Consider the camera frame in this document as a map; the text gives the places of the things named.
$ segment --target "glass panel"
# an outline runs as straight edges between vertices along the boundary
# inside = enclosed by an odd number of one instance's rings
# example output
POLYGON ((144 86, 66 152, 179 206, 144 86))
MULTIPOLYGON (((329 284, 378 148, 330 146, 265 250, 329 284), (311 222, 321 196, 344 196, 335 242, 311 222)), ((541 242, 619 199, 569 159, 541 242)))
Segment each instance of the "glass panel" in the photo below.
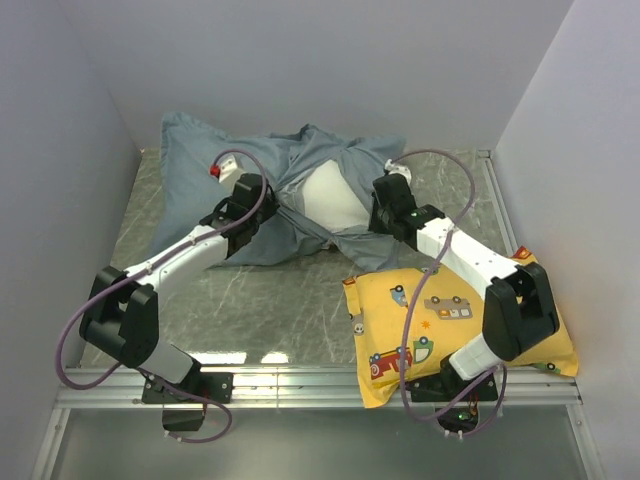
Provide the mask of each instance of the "glass panel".
POLYGON ((203 446, 164 438, 159 411, 75 411, 53 478, 586 478, 564 407, 505 408, 504 417, 463 442, 399 409, 234 416, 226 437, 203 446))
MULTIPOLYGON (((474 151, 457 152, 472 167, 478 200, 464 230, 504 253, 481 163, 474 151)), ((455 215, 467 201, 464 173, 448 159, 409 160, 418 204, 432 203, 455 215)), ((126 268, 145 259, 163 212, 158 151, 148 149, 138 172, 113 256, 126 268)), ((403 266, 429 260, 403 249, 403 266)), ((355 348, 342 280, 359 273, 339 252, 322 251, 275 267, 216 268, 202 272, 171 297, 161 312, 163 338, 204 363, 351 363, 355 348)), ((88 346, 82 364, 106 367, 113 360, 88 346)))

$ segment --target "cartoon car print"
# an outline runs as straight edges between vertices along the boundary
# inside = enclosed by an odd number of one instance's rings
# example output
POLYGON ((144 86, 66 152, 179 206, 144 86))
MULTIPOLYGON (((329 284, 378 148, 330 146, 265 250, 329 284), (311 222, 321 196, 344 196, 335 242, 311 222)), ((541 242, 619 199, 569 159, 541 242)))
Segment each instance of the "cartoon car print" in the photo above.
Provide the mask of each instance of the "cartoon car print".
POLYGON ((471 304, 466 298, 454 296, 452 298, 439 298, 433 296, 424 301, 424 306, 438 314, 441 320, 457 320, 473 318, 471 304))
POLYGON ((407 302, 407 296, 404 293, 404 287, 402 285, 396 285, 391 289, 391 298, 401 307, 406 307, 409 305, 407 302))
POLYGON ((556 367, 555 363, 532 363, 532 367, 537 368, 538 370, 546 370, 551 373, 560 373, 560 369, 556 367))
POLYGON ((364 318, 362 314, 358 315, 349 315, 351 317, 351 328, 353 329, 353 334, 356 337, 364 335, 364 318))
MULTIPOLYGON (((413 365, 413 355, 411 351, 406 349, 405 368, 413 365)), ((371 367, 371 380, 376 380, 384 375, 385 372, 393 369, 395 372, 400 371, 400 355, 402 347, 390 350, 385 353, 374 353, 369 357, 369 366, 371 367)))
POLYGON ((433 342, 427 337, 420 337, 413 342, 413 363, 422 363, 431 356, 433 342))

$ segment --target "metal rail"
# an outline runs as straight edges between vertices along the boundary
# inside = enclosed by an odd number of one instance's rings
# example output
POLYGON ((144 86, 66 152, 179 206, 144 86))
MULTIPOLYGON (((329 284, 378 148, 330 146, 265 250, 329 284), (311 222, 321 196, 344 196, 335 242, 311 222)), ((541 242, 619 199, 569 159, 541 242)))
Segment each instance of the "metal rail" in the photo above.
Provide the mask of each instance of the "metal rail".
MULTIPOLYGON (((295 366, 207 366, 207 372, 234 373, 232 409, 239 408, 362 408, 362 399, 353 365, 326 367, 295 366)), ((101 369, 71 369, 74 382, 88 383, 101 369)), ((502 375, 496 375, 498 388, 502 375)), ((55 408, 81 409, 160 409, 162 405, 140 402, 144 378, 136 371, 120 368, 102 385, 77 391, 62 387, 55 408)), ((578 405, 582 403, 575 380, 533 368, 509 369, 506 405, 578 405)), ((387 407, 401 407, 394 395, 387 407)), ((185 408, 166 405, 164 408, 185 408)))

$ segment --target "gray cloth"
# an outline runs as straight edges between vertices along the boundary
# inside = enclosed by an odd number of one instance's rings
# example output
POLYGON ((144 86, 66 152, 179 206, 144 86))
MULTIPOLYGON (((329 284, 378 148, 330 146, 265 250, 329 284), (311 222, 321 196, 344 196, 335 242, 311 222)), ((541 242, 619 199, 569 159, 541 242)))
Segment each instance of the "gray cloth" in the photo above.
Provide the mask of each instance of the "gray cloth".
MULTIPOLYGON (((398 244, 393 238, 370 233, 365 227, 331 233, 302 215, 301 209, 296 211, 287 199, 295 196, 297 187, 315 168, 332 159, 370 212, 373 180, 384 174, 386 160, 399 156, 404 145, 400 136, 349 140, 313 125, 291 135, 233 138, 188 114, 168 113, 162 119, 161 147, 165 213, 151 242, 150 256, 188 234, 229 195, 209 175, 209 167, 218 152, 241 148, 260 160, 284 205, 226 264, 274 265, 310 255, 333 242, 365 271, 396 268, 398 244)), ((236 158, 246 171, 258 172, 249 159, 240 155, 236 158)))

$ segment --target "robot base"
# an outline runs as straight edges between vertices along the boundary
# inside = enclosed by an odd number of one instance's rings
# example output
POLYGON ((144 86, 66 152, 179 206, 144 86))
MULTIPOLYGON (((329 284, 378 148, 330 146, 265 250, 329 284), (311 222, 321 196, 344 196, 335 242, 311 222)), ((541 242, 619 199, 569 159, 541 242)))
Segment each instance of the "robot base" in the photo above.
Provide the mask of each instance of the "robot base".
MULTIPOLYGON (((445 387, 441 374, 437 373, 407 382, 407 390, 411 393, 413 403, 443 403, 453 400, 470 383, 471 381, 462 382, 458 389, 451 390, 445 387)), ((493 375, 489 375, 461 401, 495 402, 497 399, 496 380, 493 375)))
MULTIPOLYGON (((233 389, 233 374, 228 372, 200 372, 199 385, 202 392, 196 395, 210 398, 218 403, 231 402, 233 389)), ((164 387, 153 381, 147 381, 142 391, 142 403, 148 405, 197 404, 187 398, 181 398, 168 392, 164 387)), ((204 422, 206 409, 180 410, 175 408, 162 410, 162 426, 168 432, 196 432, 204 422)))

